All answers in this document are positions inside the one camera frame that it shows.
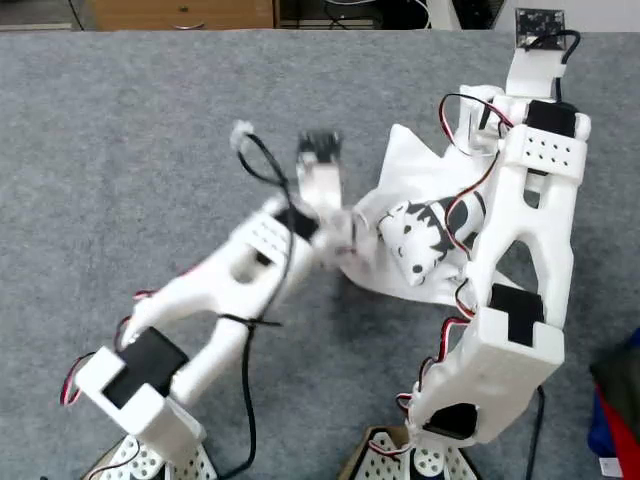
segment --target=wooden cabinet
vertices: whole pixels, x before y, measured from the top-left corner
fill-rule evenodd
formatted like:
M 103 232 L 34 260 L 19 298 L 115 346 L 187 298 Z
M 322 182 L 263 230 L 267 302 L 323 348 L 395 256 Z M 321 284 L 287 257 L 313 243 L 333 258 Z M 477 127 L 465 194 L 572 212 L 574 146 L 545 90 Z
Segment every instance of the wooden cabinet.
M 277 0 L 92 0 L 98 30 L 274 28 Z

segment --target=white fabric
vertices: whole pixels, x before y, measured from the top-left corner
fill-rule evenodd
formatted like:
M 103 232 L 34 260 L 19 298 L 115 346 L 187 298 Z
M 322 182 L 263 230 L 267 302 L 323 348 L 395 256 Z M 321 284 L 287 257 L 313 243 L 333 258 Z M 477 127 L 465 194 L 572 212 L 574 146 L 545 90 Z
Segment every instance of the white fabric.
M 357 225 L 359 255 L 341 264 L 345 275 L 363 288 L 386 295 L 454 304 L 453 293 L 466 263 L 464 254 L 458 249 L 450 250 L 442 261 L 434 264 L 428 246 L 433 244 L 435 231 L 420 228 L 417 235 L 405 239 L 407 251 L 402 250 L 400 257 L 398 247 L 404 231 L 399 228 L 401 224 L 382 226 L 383 221 L 378 230 L 378 223 L 390 209 L 402 205 L 406 208 L 406 202 L 429 204 L 454 196 L 477 181 L 491 160 L 465 156 L 455 147 L 449 147 L 441 158 L 411 130 L 394 125 L 378 186 L 354 208 L 360 220 Z M 478 191 L 482 194 L 484 188 L 483 185 Z M 474 216 L 481 215 L 480 209 L 473 212 Z M 472 218 L 471 222 L 477 224 L 481 217 Z M 414 265 L 423 266 L 422 272 L 414 272 Z M 500 274 L 496 274 L 496 281 L 514 285 Z

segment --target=wire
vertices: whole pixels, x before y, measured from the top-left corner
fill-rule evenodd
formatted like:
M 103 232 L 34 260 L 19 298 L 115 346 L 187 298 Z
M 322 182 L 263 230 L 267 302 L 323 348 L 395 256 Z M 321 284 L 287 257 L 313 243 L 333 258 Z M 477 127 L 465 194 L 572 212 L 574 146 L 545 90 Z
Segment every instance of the wire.
M 129 323 L 129 320 L 131 320 L 131 315 L 127 315 L 126 317 L 124 317 L 122 320 L 118 322 L 118 325 L 116 326 L 116 333 L 113 336 L 113 349 L 116 352 L 120 351 L 119 344 L 120 344 L 120 337 L 122 336 L 122 329 L 124 326 L 126 326 L 127 323 Z
M 465 320 L 459 317 L 449 317 L 443 323 L 440 328 L 440 349 L 438 350 L 438 358 L 427 357 L 420 364 L 420 370 L 418 371 L 418 391 L 422 391 L 422 379 L 427 372 L 427 367 L 431 367 L 431 365 L 435 363 L 441 363 L 447 357 L 447 353 L 449 352 L 449 334 L 451 333 L 451 327 L 454 325 L 461 325 L 466 327 L 469 325 L 469 320 Z M 398 397 L 403 394 L 398 394 L 396 396 L 396 403 L 398 402 Z
M 476 316 L 476 312 L 471 310 L 462 302 L 462 300 L 460 300 L 460 292 L 462 291 L 462 289 L 465 287 L 467 283 L 469 283 L 469 279 L 465 278 L 464 282 L 462 282 L 460 286 L 456 288 L 456 292 L 453 296 L 456 300 L 456 306 L 458 307 L 458 310 L 460 311 L 460 313 L 462 313 L 462 315 L 464 315 L 466 319 L 473 320 L 473 318 Z
M 482 99 L 480 99 L 478 97 L 474 97 L 472 95 L 466 95 L 464 93 L 447 93 L 444 97 L 442 97 L 442 100 L 440 100 L 440 105 L 438 105 L 438 117 L 440 119 L 440 126 L 442 127 L 442 130 L 444 131 L 444 134 L 446 135 L 446 137 L 449 139 L 449 142 L 451 143 L 451 145 L 456 147 L 461 153 L 463 153 L 467 157 L 493 155 L 493 153 L 472 154 L 472 153 L 466 152 L 465 150 L 463 150 L 462 148 L 460 148 L 456 144 L 455 137 L 454 137 L 454 134 L 453 134 L 453 130 L 451 129 L 451 126 L 449 125 L 449 121 L 447 120 L 447 116 L 446 116 L 446 112 L 445 112 L 445 108 L 444 108 L 445 107 L 445 103 L 446 103 L 446 101 L 447 101 L 447 99 L 449 97 L 459 97 L 459 98 L 464 98 L 464 99 L 467 99 L 467 100 L 473 100 L 475 102 L 481 103 L 482 105 L 485 106 L 485 108 L 489 109 L 492 113 L 496 114 L 498 116 L 498 118 L 501 120 L 501 122 L 504 123 L 509 128 L 513 127 L 513 122 L 511 120 L 509 120 L 509 118 L 504 113 L 502 113 L 492 103 L 485 102 L 484 100 L 482 100 Z
M 255 411 L 253 409 L 253 401 L 251 399 L 251 386 L 249 384 L 249 360 L 251 357 L 251 344 L 253 342 L 254 331 L 257 325 L 275 325 L 275 323 L 273 322 L 265 322 L 264 316 L 267 313 L 267 311 L 273 306 L 276 298 L 282 291 L 282 288 L 284 288 L 285 282 L 287 280 L 287 275 L 289 274 L 289 270 L 291 268 L 291 260 L 293 258 L 293 248 L 294 248 L 294 232 L 295 232 L 294 208 L 295 207 L 293 205 L 293 200 L 291 199 L 291 192 L 289 191 L 289 180 L 283 173 L 282 168 L 280 167 L 280 164 L 278 163 L 278 161 L 275 159 L 275 157 L 269 151 L 266 145 L 262 142 L 262 140 L 258 136 L 252 133 L 247 133 L 246 136 L 262 151 L 262 154 L 264 155 L 265 159 L 267 160 L 267 162 L 269 163 L 269 165 L 271 166 L 275 174 L 275 178 L 258 173 L 253 167 L 251 167 L 251 165 L 249 165 L 249 163 L 247 162 L 247 160 L 245 159 L 244 155 L 240 150 L 238 150 L 237 152 L 238 159 L 240 160 L 240 163 L 242 164 L 244 169 L 249 173 L 249 175 L 251 175 L 254 178 L 257 178 L 263 183 L 278 187 L 282 190 L 282 193 L 284 194 L 285 200 L 287 202 L 287 207 L 288 207 L 287 228 L 289 230 L 289 241 L 287 245 L 287 258 L 285 260 L 285 264 L 282 269 L 282 275 L 280 277 L 280 280 L 278 281 L 278 284 L 271 292 L 271 295 L 267 299 L 264 307 L 262 308 L 262 311 L 256 317 L 256 319 L 238 319 L 238 317 L 231 314 L 220 315 L 220 317 L 226 317 L 232 320 L 242 321 L 242 323 L 244 323 L 249 330 L 249 335 L 247 337 L 247 341 L 245 342 L 244 351 L 242 353 L 242 394 L 244 397 L 245 408 L 247 410 L 247 419 L 249 422 L 249 436 L 250 436 L 249 456 L 247 457 L 247 459 L 237 467 L 230 470 L 229 472 L 223 475 L 220 475 L 218 477 L 220 480 L 228 480 L 240 474 L 241 472 L 247 470 L 253 464 L 253 461 L 255 460 L 255 457 L 256 457 L 256 450 L 257 450 L 256 416 L 255 416 Z
M 403 453 L 408 452 L 411 449 L 411 444 L 408 443 L 402 448 L 398 448 L 396 450 L 385 450 L 380 445 L 378 445 L 373 440 L 369 440 L 368 442 L 369 448 L 376 452 L 378 455 L 382 455 L 383 457 L 391 458 L 392 460 L 398 462 L 399 460 L 396 458 L 398 455 L 402 455 Z
M 73 393 L 71 392 L 71 386 L 73 385 L 73 379 L 75 378 L 76 371 L 84 363 L 85 360 L 89 359 L 96 352 L 85 353 L 84 355 L 79 356 L 71 365 L 69 372 L 67 372 L 64 381 L 62 382 L 62 388 L 60 389 L 60 405 L 64 407 L 68 407 L 73 405 L 78 401 L 78 397 L 80 397 L 80 389 L 76 389 Z
M 84 32 L 84 26 L 82 25 L 82 22 L 80 21 L 80 17 L 78 16 L 78 12 L 76 11 L 76 7 L 73 5 L 73 0 L 67 0 L 67 2 L 69 3 L 69 8 L 71 9 L 71 13 L 73 14 L 73 18 L 75 18 L 76 23 L 78 24 L 78 27 L 80 27 L 80 30 L 82 30 Z
M 407 404 L 401 402 L 401 400 L 411 400 L 412 395 L 410 393 L 399 393 L 396 395 L 396 405 L 402 410 L 405 416 L 409 413 L 409 407 Z
M 468 260 L 471 259 L 471 251 L 469 250 L 469 247 L 467 247 L 464 243 L 462 243 L 460 240 L 456 238 L 455 234 L 451 230 L 451 225 L 449 225 L 451 212 L 453 212 L 453 210 L 456 208 L 456 206 L 460 203 L 460 201 L 465 195 L 473 192 L 476 188 L 482 185 L 487 180 L 487 178 L 489 178 L 489 175 L 493 171 L 493 167 L 495 167 L 497 161 L 498 161 L 498 153 L 495 154 L 495 157 L 493 158 L 493 161 L 489 165 L 489 168 L 487 168 L 487 170 L 482 174 L 482 176 L 475 183 L 473 183 L 472 185 L 469 185 L 468 187 L 464 188 L 460 193 L 458 193 L 453 199 L 453 201 L 447 206 L 447 208 L 444 211 L 444 226 L 445 226 L 445 230 L 447 231 L 447 235 L 449 236 L 449 240 L 451 240 L 451 243 L 453 243 L 456 247 L 458 247 L 460 250 L 462 250 L 465 253 Z
M 251 438 L 251 448 L 249 450 L 249 456 L 240 465 L 234 469 L 228 471 L 224 475 L 218 477 L 219 480 L 228 480 L 235 477 L 241 472 L 244 472 L 251 466 L 256 458 L 257 450 L 257 432 L 256 432 L 256 414 L 253 410 L 253 401 L 251 400 L 251 387 L 249 385 L 249 359 L 251 356 L 251 341 L 253 340 L 253 333 L 256 329 L 255 326 L 249 326 L 249 336 L 247 342 L 244 344 L 244 351 L 242 352 L 242 394 L 244 397 L 244 405 L 247 409 L 247 418 L 249 420 L 249 436 Z
M 540 431 L 542 430 L 542 422 L 544 421 L 544 403 L 546 395 L 544 393 L 544 388 L 542 388 L 542 385 L 540 385 L 536 391 L 538 392 L 538 413 L 536 415 L 536 423 L 533 427 L 531 444 L 529 446 L 529 460 L 527 461 L 527 472 L 524 476 L 525 480 L 531 480 L 533 478 L 533 467 L 536 464 L 538 440 L 540 438 Z
M 571 55 L 573 55 L 573 52 L 575 52 L 576 48 L 578 48 L 578 45 L 580 44 L 580 40 L 582 39 L 580 32 L 578 32 L 577 30 L 559 30 L 554 33 L 547 33 L 544 35 L 540 35 L 536 37 L 535 40 L 533 40 L 533 42 L 531 42 L 528 45 L 525 45 L 524 51 L 528 52 L 529 50 L 537 47 L 538 45 L 540 45 L 542 42 L 544 42 L 549 38 L 562 37 L 567 35 L 573 37 L 573 43 L 569 45 L 569 48 L 567 48 L 567 50 L 564 52 L 564 55 L 562 55 L 562 59 L 560 60 L 560 63 L 562 65 L 566 65 Z M 556 80 L 555 80 L 556 101 L 558 102 L 562 101 L 562 87 L 560 85 L 560 80 L 561 80 L 560 77 L 556 77 Z
M 91 474 L 89 474 L 89 477 L 87 478 L 87 480 L 93 480 L 93 478 L 99 474 L 99 473 L 104 473 L 107 470 L 113 470 L 114 468 L 120 468 L 120 467 L 124 467 L 126 464 L 128 464 L 129 462 L 131 462 L 134 458 L 136 458 L 138 456 L 138 454 L 140 453 L 140 442 L 138 442 L 138 440 L 136 440 L 136 453 L 133 454 L 133 456 L 131 458 L 129 458 L 128 460 L 125 460 L 124 462 L 121 463 L 116 463 L 114 465 L 107 465 L 106 467 L 100 467 L 100 468 L 96 468 L 93 472 L 91 472 Z

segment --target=black wire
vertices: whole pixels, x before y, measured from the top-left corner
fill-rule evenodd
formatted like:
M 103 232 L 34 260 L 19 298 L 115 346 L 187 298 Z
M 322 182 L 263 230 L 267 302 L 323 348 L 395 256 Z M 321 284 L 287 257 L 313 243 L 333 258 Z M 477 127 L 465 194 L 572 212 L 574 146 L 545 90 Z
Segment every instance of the black wire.
M 527 473 L 524 477 L 525 480 L 531 480 L 533 478 L 533 467 L 536 463 L 538 439 L 540 437 L 540 430 L 542 429 L 542 422 L 544 420 L 544 401 L 546 395 L 542 385 L 540 385 L 536 391 L 538 392 L 538 414 L 536 415 L 536 423 L 533 427 L 533 435 L 531 436 L 531 444 L 529 445 L 529 460 L 527 461 Z
M 569 48 L 567 48 L 567 50 L 564 52 L 564 55 L 562 55 L 562 59 L 560 60 L 560 63 L 562 63 L 562 65 L 566 65 L 571 55 L 573 55 L 573 52 L 575 52 L 576 48 L 578 48 L 578 45 L 580 44 L 580 40 L 582 39 L 582 37 L 580 36 L 580 32 L 578 32 L 577 30 L 559 30 L 554 33 L 547 33 L 545 35 L 540 35 L 539 37 L 536 37 L 536 39 L 533 42 L 531 42 L 529 45 L 525 45 L 524 50 L 525 52 L 528 52 L 529 50 L 531 50 L 534 47 L 537 47 L 538 45 L 540 45 L 542 42 L 544 42 L 549 38 L 561 37 L 566 35 L 573 37 L 573 42 L 571 43 L 571 45 L 569 45 Z M 556 86 L 556 100 L 558 102 L 562 101 L 562 86 L 560 83 L 561 83 L 560 77 L 557 77 L 555 81 L 555 86 Z
M 269 151 L 266 145 L 262 142 L 260 137 L 249 133 L 247 134 L 247 138 L 250 139 L 263 153 L 265 159 L 271 166 L 273 172 L 275 173 L 275 178 L 268 177 L 261 173 L 258 173 L 244 158 L 244 155 L 240 150 L 238 150 L 238 159 L 240 163 L 244 167 L 244 169 L 254 178 L 275 187 L 279 187 L 284 194 L 285 200 L 287 201 L 287 228 L 289 230 L 289 242 L 287 246 L 287 258 L 285 260 L 284 267 L 282 269 L 282 276 L 278 281 L 278 284 L 271 292 L 271 295 L 267 299 L 260 315 L 255 319 L 242 319 L 235 315 L 231 314 L 222 314 L 220 317 L 230 318 L 231 320 L 236 320 L 247 326 L 249 330 L 249 335 L 247 336 L 247 341 L 244 344 L 244 351 L 242 353 L 242 395 L 244 397 L 244 405 L 247 410 L 247 419 L 249 421 L 249 436 L 250 436 L 250 447 L 249 447 L 249 456 L 247 459 L 242 462 L 237 467 L 228 471 L 224 475 L 220 475 L 219 480 L 228 480 L 230 478 L 235 477 L 236 475 L 247 470 L 256 458 L 256 450 L 257 450 L 257 434 L 256 434 L 256 415 L 253 410 L 253 401 L 251 399 L 251 386 L 249 385 L 249 359 L 251 356 L 251 344 L 253 341 L 253 334 L 256 326 L 258 325 L 270 325 L 270 326 L 279 326 L 276 322 L 265 322 L 264 316 L 267 311 L 273 306 L 276 298 L 282 291 L 284 287 L 287 275 L 289 274 L 289 270 L 291 268 L 291 259 L 293 257 L 293 247 L 294 247 L 294 233 L 295 233 L 295 216 L 294 216 L 294 205 L 291 199 L 291 192 L 289 191 L 289 180 L 285 176 L 280 164 L 275 159 L 273 154 Z
M 80 27 L 80 30 L 84 32 L 84 27 L 82 26 L 82 22 L 80 21 L 78 12 L 76 12 L 76 7 L 73 6 L 73 0 L 67 0 L 67 2 L 69 3 L 69 8 L 71 9 L 71 13 L 73 13 L 73 18 L 76 19 L 76 23 L 78 24 L 78 27 Z
M 235 477 L 241 472 L 244 472 L 247 468 L 253 464 L 256 458 L 257 450 L 257 434 L 256 434 L 256 414 L 253 411 L 253 402 L 251 400 L 251 386 L 249 385 L 249 357 L 251 356 L 251 341 L 253 340 L 253 333 L 256 329 L 255 326 L 249 326 L 249 336 L 247 337 L 247 343 L 244 344 L 244 351 L 242 352 L 242 395 L 244 396 L 244 405 L 247 409 L 247 418 L 249 419 L 249 435 L 251 437 L 251 448 L 249 450 L 249 456 L 240 465 L 234 469 L 228 471 L 224 475 L 218 477 L 219 480 L 228 480 Z

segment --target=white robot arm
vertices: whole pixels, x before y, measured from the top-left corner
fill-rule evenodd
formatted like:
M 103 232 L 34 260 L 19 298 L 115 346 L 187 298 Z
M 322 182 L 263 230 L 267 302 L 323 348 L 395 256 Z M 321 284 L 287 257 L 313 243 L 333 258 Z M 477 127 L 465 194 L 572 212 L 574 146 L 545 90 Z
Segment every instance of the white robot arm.
M 561 61 L 562 51 L 517 48 L 506 93 L 492 99 L 515 126 L 502 139 L 499 119 L 485 116 L 469 137 L 472 145 L 493 143 L 498 154 L 485 221 L 458 292 L 469 305 L 463 307 L 469 319 L 457 322 L 466 330 L 447 352 L 445 324 L 440 356 L 421 368 L 410 395 L 406 425 L 416 448 L 493 440 L 564 361 L 570 234 L 591 124 L 550 97 L 554 78 L 564 71 Z M 482 114 L 480 106 L 476 117 Z M 525 202 L 527 190 L 539 195 L 537 206 Z M 530 249 L 537 293 L 494 281 L 499 260 L 516 240 Z
M 250 125 L 239 123 L 232 146 L 243 163 L 248 140 L 264 147 Z M 345 245 L 351 241 L 350 222 L 336 227 L 345 216 L 340 137 L 307 132 L 299 147 L 301 198 L 284 189 L 284 197 L 269 199 L 211 256 L 159 291 L 140 292 L 116 352 L 102 347 L 75 377 L 83 393 L 159 456 L 149 475 L 165 461 L 182 464 L 202 441 L 204 429 L 186 409 L 240 356 L 255 326 L 273 325 L 263 319 L 265 310 L 339 250 L 339 235 Z M 279 173 L 266 181 L 283 186 Z M 207 344 L 188 359 L 156 329 L 199 311 L 218 320 Z

